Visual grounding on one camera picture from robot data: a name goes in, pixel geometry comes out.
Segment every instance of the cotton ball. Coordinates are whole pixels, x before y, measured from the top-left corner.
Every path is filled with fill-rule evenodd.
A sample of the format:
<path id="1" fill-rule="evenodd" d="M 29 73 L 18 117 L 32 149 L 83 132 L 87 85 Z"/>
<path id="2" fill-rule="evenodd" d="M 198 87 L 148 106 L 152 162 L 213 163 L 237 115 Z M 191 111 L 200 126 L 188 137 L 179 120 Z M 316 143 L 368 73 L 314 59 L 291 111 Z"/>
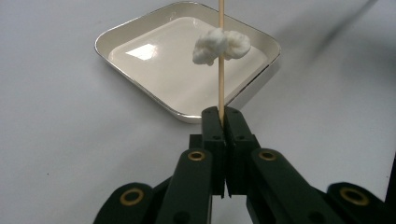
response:
<path id="1" fill-rule="evenodd" d="M 224 59 L 240 59 L 250 50 L 250 39 L 236 31 L 224 32 L 227 37 L 228 48 L 224 52 Z"/>
<path id="2" fill-rule="evenodd" d="M 227 37 L 221 28 L 211 30 L 207 35 L 201 36 L 195 43 L 192 61 L 197 64 L 212 65 L 228 47 Z"/>

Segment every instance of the wooden stick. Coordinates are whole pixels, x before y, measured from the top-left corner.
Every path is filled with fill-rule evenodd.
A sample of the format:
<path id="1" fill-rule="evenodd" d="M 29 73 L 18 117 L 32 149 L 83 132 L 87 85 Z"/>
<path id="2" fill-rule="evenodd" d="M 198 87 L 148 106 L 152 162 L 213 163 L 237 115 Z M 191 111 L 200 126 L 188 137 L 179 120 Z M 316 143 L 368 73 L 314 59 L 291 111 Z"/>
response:
<path id="1" fill-rule="evenodd" d="M 219 0 L 219 28 L 224 29 L 224 0 Z M 224 56 L 219 56 L 219 119 L 224 127 Z"/>

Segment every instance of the white tray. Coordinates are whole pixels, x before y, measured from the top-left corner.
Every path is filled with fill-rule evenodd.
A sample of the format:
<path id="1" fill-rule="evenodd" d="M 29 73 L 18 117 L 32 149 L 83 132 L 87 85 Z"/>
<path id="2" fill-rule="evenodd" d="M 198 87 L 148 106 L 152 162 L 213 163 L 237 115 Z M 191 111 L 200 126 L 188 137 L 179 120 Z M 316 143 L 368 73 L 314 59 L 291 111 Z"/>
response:
<path id="1" fill-rule="evenodd" d="M 217 23 L 218 12 L 212 8 L 174 3 L 104 32 L 96 39 L 95 49 L 176 118 L 197 123 L 204 109 L 218 103 L 218 67 L 217 62 L 194 64 L 192 51 L 199 36 Z M 280 54 L 280 47 L 271 36 L 240 21 L 226 16 L 224 23 L 225 30 L 247 35 L 252 45 L 242 59 L 225 62 L 228 105 L 262 76 Z"/>

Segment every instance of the screw hole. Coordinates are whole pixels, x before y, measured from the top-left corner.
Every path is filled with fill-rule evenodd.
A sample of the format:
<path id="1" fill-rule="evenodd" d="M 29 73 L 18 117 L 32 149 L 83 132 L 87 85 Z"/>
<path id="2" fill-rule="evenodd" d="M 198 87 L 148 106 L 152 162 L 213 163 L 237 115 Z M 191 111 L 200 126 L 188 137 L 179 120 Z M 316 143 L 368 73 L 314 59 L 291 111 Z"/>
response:
<path id="1" fill-rule="evenodd" d="M 259 157 L 265 161 L 274 161 L 276 160 L 276 155 L 270 151 L 261 151 L 259 153 Z"/>
<path id="2" fill-rule="evenodd" d="M 192 161 L 202 161 L 205 158 L 205 153 L 201 151 L 193 151 L 189 153 L 188 157 Z"/>
<path id="3" fill-rule="evenodd" d="M 120 203 L 125 206 L 132 206 L 140 203 L 143 200 L 144 192 L 141 189 L 128 189 L 120 196 Z"/>
<path id="4" fill-rule="evenodd" d="M 358 206 L 366 206 L 370 203 L 369 198 L 357 189 L 341 188 L 340 194 L 346 201 Z"/>

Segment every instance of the white table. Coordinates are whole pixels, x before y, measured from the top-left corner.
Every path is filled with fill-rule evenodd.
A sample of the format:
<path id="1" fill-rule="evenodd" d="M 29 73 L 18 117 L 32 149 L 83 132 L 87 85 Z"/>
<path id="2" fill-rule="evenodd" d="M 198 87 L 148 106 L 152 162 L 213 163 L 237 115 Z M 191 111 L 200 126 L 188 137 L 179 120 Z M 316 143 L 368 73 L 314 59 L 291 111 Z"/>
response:
<path id="1" fill-rule="evenodd" d="M 197 1 L 213 8 L 217 1 Z M 99 34 L 173 1 L 0 4 L 0 222 L 92 223 L 130 182 L 170 176 L 200 125 L 178 121 L 94 51 Z M 228 0 L 281 45 L 276 75 L 241 109 L 262 147 L 314 187 L 385 199 L 396 149 L 396 3 Z M 244 197 L 213 223 L 249 223 Z"/>

